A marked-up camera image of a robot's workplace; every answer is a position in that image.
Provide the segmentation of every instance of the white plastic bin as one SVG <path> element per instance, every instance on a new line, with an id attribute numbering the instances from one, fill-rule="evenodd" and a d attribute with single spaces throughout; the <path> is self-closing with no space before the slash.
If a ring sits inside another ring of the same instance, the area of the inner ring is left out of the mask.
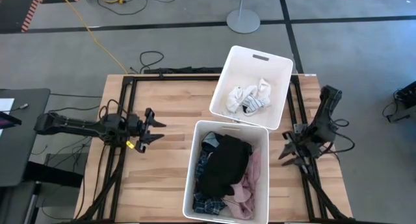
<path id="1" fill-rule="evenodd" d="M 199 214 L 192 209 L 194 203 L 195 168 L 201 153 L 202 139 L 209 133 L 215 132 L 222 135 L 230 135 L 252 145 L 253 149 L 261 148 L 261 171 L 255 191 L 255 210 L 253 219 L 241 220 L 231 215 L 228 207 L 225 207 L 220 215 Z M 264 127 L 242 125 L 236 123 L 221 123 L 215 121 L 199 121 L 195 126 L 192 149 L 188 167 L 185 197 L 183 200 L 183 215 L 190 219 L 211 221 L 217 223 L 240 224 L 267 224 L 268 223 L 268 131 Z"/>
<path id="2" fill-rule="evenodd" d="M 288 58 L 233 46 L 228 54 L 209 110 L 216 116 L 234 121 L 266 127 L 274 131 L 279 127 L 293 62 Z M 271 86 L 270 104 L 252 116 L 230 114 L 226 107 L 228 94 L 236 86 L 257 85 L 264 78 Z"/>

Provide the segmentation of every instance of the plaid fabric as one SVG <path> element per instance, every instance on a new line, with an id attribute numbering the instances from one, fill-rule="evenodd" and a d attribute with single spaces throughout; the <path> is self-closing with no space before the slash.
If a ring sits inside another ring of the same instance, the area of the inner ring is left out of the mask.
<path id="1" fill-rule="evenodd" d="M 215 139 L 213 132 L 208 133 L 208 135 L 202 141 L 202 150 L 195 170 L 195 178 L 197 182 L 203 173 L 205 165 L 208 162 L 209 154 L 212 153 L 219 144 Z M 194 204 L 192 207 L 195 213 L 219 215 L 220 211 L 226 207 L 226 204 L 221 200 L 221 198 L 211 198 L 204 196 L 195 187 Z"/>
<path id="2" fill-rule="evenodd" d="M 221 198 L 209 198 L 201 192 L 194 194 L 194 211 L 199 214 L 219 215 L 220 211 L 226 207 Z"/>

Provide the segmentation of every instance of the pink clothing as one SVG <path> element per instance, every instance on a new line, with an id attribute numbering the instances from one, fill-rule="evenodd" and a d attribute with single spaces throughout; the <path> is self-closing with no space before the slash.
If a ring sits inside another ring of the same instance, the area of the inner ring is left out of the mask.
<path id="1" fill-rule="evenodd" d="M 255 185 L 260 177 L 261 153 L 256 149 L 251 155 L 246 173 L 238 184 L 232 184 L 234 195 L 226 195 L 223 202 L 228 206 L 234 218 L 252 219 L 254 211 Z"/>

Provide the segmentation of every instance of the yellow tag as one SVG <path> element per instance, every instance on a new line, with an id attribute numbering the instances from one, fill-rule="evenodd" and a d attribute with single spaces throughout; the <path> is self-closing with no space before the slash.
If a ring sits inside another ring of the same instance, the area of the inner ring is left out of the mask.
<path id="1" fill-rule="evenodd" d="M 132 144 L 130 141 L 127 141 L 125 144 L 126 144 L 127 146 L 129 146 L 129 148 L 130 148 L 130 149 L 134 149 L 134 148 L 135 148 L 135 145 L 134 145 L 134 144 Z"/>

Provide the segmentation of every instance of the black metal frame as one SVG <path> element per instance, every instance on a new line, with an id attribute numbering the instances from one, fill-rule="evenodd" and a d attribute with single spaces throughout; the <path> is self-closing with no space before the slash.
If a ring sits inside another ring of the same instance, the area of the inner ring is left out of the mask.
<path id="1" fill-rule="evenodd" d="M 137 82 L 139 81 L 217 81 L 220 78 L 218 75 L 162 75 L 159 76 L 125 76 L 122 82 L 122 89 L 120 92 L 120 99 L 119 103 L 120 106 L 117 109 L 117 113 L 122 114 L 122 106 L 125 102 L 125 97 L 127 95 L 127 87 L 131 85 L 131 91 L 129 94 L 129 103 L 127 106 L 127 114 L 130 114 L 133 111 L 133 105 L 135 102 L 135 95 L 137 90 Z M 121 170 L 123 170 L 124 160 L 125 160 L 125 147 L 121 148 L 119 160 L 122 161 Z M 112 147 L 109 152 L 109 157 L 107 159 L 107 167 L 105 169 L 105 176 L 103 183 L 106 184 L 111 175 L 112 165 L 114 163 L 114 157 L 116 156 L 116 149 Z M 118 177 L 115 184 L 114 184 L 114 192 L 112 196 L 111 202 L 111 210 L 110 210 L 110 217 L 109 219 L 115 220 L 116 213 L 117 213 L 117 204 L 118 204 L 118 196 L 120 194 L 120 186 L 122 183 L 122 176 Z M 104 216 L 104 208 L 105 208 L 105 200 L 102 202 L 98 208 L 97 220 L 103 219 Z"/>

